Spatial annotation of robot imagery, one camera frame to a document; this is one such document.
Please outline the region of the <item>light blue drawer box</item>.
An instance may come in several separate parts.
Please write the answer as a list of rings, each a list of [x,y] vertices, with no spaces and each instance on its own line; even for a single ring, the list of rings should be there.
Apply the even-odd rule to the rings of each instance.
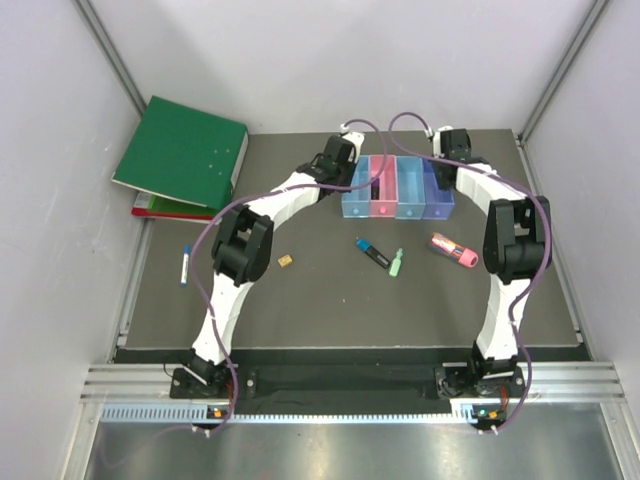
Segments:
[[[397,156],[397,209],[399,220],[420,220],[426,207],[423,161],[418,157]]]
[[[367,184],[370,180],[370,157],[360,156],[352,177],[351,186]],[[368,218],[370,215],[371,189],[369,186],[345,192],[341,197],[344,218]]]

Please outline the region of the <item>white marker blue cap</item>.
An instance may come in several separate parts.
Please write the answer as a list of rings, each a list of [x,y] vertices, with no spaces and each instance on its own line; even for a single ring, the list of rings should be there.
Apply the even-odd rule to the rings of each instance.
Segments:
[[[182,256],[180,285],[186,287],[188,284],[189,266],[190,266],[191,246],[186,244]]]

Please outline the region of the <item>black marker purple cap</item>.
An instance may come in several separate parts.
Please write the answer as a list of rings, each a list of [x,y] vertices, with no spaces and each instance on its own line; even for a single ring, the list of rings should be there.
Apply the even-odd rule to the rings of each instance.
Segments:
[[[370,186],[370,193],[372,201],[377,201],[380,199],[380,183],[378,179],[372,182]]]

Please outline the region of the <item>red and green folder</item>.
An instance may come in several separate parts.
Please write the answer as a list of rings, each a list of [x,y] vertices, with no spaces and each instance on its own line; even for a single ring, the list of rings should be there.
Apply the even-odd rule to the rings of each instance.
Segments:
[[[167,199],[147,192],[139,192],[131,209],[131,214],[141,218],[208,223],[215,217],[217,211],[207,207]]]

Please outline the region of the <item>small orange eraser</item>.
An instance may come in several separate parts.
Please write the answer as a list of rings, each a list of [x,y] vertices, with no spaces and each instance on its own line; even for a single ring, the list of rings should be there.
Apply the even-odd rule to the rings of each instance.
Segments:
[[[278,263],[281,267],[286,267],[293,262],[292,257],[290,255],[285,255],[278,259]]]

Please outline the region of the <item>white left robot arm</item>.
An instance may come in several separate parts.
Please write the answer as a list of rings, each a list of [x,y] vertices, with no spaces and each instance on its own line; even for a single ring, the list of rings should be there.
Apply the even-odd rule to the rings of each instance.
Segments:
[[[267,196],[244,201],[222,216],[212,246],[212,292],[193,344],[195,355],[206,361],[196,367],[191,380],[203,395],[216,396],[226,387],[227,374],[216,365],[231,352],[242,305],[266,273],[274,233],[296,213],[351,186],[364,139],[359,132],[330,136],[322,152]]]

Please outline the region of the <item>purple drawer box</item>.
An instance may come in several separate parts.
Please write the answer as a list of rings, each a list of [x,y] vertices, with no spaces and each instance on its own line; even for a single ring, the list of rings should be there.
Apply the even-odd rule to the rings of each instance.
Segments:
[[[423,159],[422,162],[425,193],[425,209],[422,219],[448,220],[455,207],[453,192],[441,190],[431,163],[426,159]]]

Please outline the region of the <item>green ring binder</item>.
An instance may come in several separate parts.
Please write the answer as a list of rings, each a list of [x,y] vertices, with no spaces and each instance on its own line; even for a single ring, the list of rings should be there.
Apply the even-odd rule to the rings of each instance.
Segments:
[[[112,181],[219,210],[233,196],[248,142],[240,122],[154,96]]]

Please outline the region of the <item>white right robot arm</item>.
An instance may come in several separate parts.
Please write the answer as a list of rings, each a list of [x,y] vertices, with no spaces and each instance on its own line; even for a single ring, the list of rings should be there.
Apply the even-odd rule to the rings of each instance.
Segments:
[[[482,258],[490,274],[490,293],[466,380],[474,393],[487,396],[516,371],[516,334],[524,307],[533,280],[551,260],[550,205],[474,157],[465,129],[442,127],[432,145],[438,187],[456,190],[486,215]]]

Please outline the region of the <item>black highlighter blue cap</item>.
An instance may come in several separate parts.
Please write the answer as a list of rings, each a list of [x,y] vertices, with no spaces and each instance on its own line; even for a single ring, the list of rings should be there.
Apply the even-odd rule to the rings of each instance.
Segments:
[[[384,269],[388,269],[390,266],[390,260],[386,258],[379,250],[372,246],[366,239],[358,238],[356,240],[356,247],[373,260],[377,265]]]

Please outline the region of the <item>pink drawer box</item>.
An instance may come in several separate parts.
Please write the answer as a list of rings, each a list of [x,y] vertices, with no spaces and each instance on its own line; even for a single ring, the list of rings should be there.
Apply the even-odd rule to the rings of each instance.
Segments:
[[[378,174],[383,161],[386,161],[386,163],[382,173],[378,177],[380,183],[380,199],[370,201],[370,216],[394,218],[398,207],[396,156],[384,156],[382,154],[371,155],[370,174],[371,177]]]

